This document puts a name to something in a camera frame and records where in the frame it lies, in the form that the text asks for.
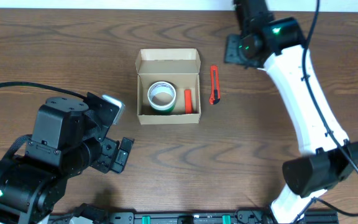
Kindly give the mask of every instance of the wooden table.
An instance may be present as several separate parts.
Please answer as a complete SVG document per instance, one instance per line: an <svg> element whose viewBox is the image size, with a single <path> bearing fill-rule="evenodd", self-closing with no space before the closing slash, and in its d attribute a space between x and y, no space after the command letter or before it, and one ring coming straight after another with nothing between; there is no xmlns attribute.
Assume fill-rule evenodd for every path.
<svg viewBox="0 0 358 224"><path fill-rule="evenodd" d="M295 16L307 32L312 15L278 12L276 18ZM299 156L295 132L266 74L223 63L231 33L238 33L233 12L0 9L0 82L115 96L126 112L108 136L136 139L124 173L87 169L69 180L54 212L83 202L138 212L235 210L263 207L278 196L283 162ZM201 55L200 123L141 126L138 51L184 47ZM311 49L336 118L358 140L358 13L321 13ZM216 106L208 103L212 64L220 67L222 99ZM57 95L28 87L0 89L0 158L16 137L32 133L39 106ZM358 177L353 173L323 198L357 212Z"/></svg>

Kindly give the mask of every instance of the orange box cutter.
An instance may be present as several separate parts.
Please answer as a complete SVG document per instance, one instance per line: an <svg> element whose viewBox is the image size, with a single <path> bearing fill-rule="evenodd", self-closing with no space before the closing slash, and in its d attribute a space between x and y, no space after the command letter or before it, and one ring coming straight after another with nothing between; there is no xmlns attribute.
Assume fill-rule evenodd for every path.
<svg viewBox="0 0 358 224"><path fill-rule="evenodd" d="M221 89L219 88L219 72L218 66L211 65L211 96L209 103L215 105L221 100Z"/></svg>

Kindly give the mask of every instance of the cardboard box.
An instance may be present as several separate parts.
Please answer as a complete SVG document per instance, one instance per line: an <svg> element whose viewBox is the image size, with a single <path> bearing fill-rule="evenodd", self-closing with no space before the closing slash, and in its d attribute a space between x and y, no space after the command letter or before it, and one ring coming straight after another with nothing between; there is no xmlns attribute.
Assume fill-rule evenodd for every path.
<svg viewBox="0 0 358 224"><path fill-rule="evenodd" d="M196 49L142 49L136 58L137 116L141 124L198 123L200 106L201 60ZM177 93L176 105L169 114L159 114L150 106L147 91L159 81L169 82ZM185 90L191 90L192 114L185 114Z"/></svg>

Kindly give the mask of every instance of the green tape roll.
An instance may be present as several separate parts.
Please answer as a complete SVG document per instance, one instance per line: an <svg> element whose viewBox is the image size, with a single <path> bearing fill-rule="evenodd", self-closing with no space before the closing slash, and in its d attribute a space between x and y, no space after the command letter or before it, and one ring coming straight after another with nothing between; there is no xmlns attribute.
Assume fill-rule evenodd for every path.
<svg viewBox="0 0 358 224"><path fill-rule="evenodd" d="M155 111L167 114L171 113L175 108L177 92L168 82L156 82L150 86L147 98L149 99L150 106Z"/></svg>

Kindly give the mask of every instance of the box flap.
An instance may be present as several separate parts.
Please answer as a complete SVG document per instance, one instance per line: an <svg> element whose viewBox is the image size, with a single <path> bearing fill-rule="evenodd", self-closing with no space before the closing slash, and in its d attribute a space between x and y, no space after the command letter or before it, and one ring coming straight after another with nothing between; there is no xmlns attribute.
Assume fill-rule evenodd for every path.
<svg viewBox="0 0 358 224"><path fill-rule="evenodd" d="M200 65L197 49L142 49L136 59L139 75L198 74Z"/></svg>

